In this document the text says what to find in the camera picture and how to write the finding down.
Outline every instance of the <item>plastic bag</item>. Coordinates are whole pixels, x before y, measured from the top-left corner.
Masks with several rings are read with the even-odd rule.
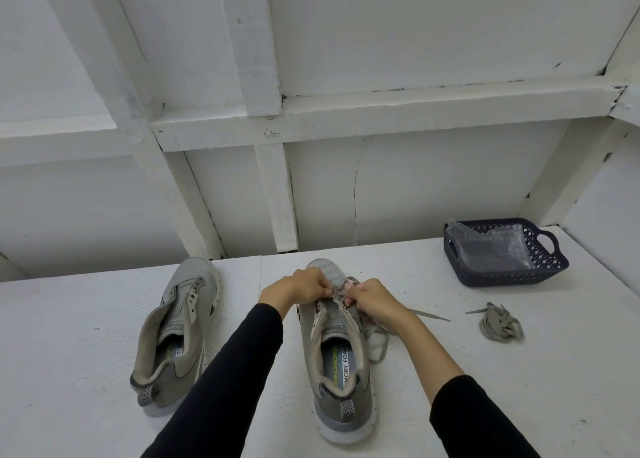
[[[473,228],[449,220],[447,234],[460,258],[476,272],[534,269],[524,240],[522,225],[503,225],[481,234]]]

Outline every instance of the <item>white table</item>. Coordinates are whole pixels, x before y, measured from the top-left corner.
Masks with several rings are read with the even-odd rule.
[[[316,257],[361,281],[378,277],[416,309],[542,456],[636,457],[640,451],[640,299],[559,228],[571,267],[537,286],[472,290],[456,279],[441,239],[216,261],[224,279],[212,321],[214,355],[262,288]],[[137,456],[163,419],[151,419],[129,387],[140,326],[175,266],[0,284],[0,455]],[[485,340],[488,300],[524,326],[522,344]],[[403,345],[392,338],[373,367],[377,430],[343,450],[325,442],[295,311],[246,440],[247,457],[446,456]]]

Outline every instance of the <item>gray sneaker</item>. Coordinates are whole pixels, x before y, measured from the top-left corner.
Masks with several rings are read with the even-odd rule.
[[[220,294],[220,277],[208,260],[189,258],[176,269],[140,331],[130,379],[140,406],[163,408],[189,392],[202,371],[205,335]]]
[[[369,355],[355,306],[344,305],[347,278],[332,261],[316,259],[334,288],[332,300],[299,305],[302,341],[313,398],[312,414],[328,441],[357,443],[373,431],[378,402],[369,375]]]

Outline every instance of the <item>shoelace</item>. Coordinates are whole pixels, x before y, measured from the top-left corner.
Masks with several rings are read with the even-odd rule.
[[[518,321],[518,318],[512,317],[504,306],[496,306],[492,302],[488,302],[486,308],[467,311],[466,315],[472,315],[473,313],[484,313],[479,326],[485,338],[499,341],[500,343],[524,339],[520,321]]]
[[[347,279],[350,283],[354,285],[360,284],[360,281],[358,281],[355,277],[349,276],[347,277]],[[336,298],[343,300],[344,297],[346,296],[349,296],[349,295],[344,291],[344,286],[342,286],[342,289],[340,290],[336,288],[335,290]],[[451,323],[451,320],[440,317],[438,315],[434,315],[433,313],[427,313],[426,311],[420,311],[419,309],[412,309],[412,308],[407,308],[407,309],[412,313],[414,313],[415,315],[420,315],[421,317],[433,318],[434,320],[444,320],[445,322]],[[376,333],[383,335],[385,338],[384,341],[379,345],[380,347],[382,347],[382,350],[380,351],[380,357],[378,357],[377,359],[372,359],[371,357],[369,357],[370,364],[372,365],[379,364],[387,356],[387,350],[389,348],[389,335],[395,335],[395,333],[393,333],[391,330],[386,328],[384,325],[379,324],[376,320],[374,320],[372,317],[370,317],[366,313],[362,311],[360,311],[359,313],[360,313],[360,320],[362,321],[362,332],[364,333],[364,338],[367,340],[367,343],[369,343],[369,340],[371,339],[371,337]]]

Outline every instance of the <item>navy plastic basket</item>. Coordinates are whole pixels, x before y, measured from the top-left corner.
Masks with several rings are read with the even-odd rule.
[[[569,261],[560,252],[558,239],[551,232],[537,228],[535,224],[526,218],[494,218],[486,220],[463,220],[460,221],[467,227],[484,234],[492,228],[503,225],[522,224],[524,230],[525,243],[529,249],[529,256],[536,265],[534,269],[476,272],[472,271],[459,257],[456,242],[447,234],[448,223],[444,224],[444,252],[451,263],[451,267],[460,279],[460,283],[470,287],[481,286],[510,286],[515,284],[536,284],[549,279],[554,274],[564,271],[569,267]],[[551,239],[554,244],[554,251],[549,253],[538,241],[538,236],[542,234]]]

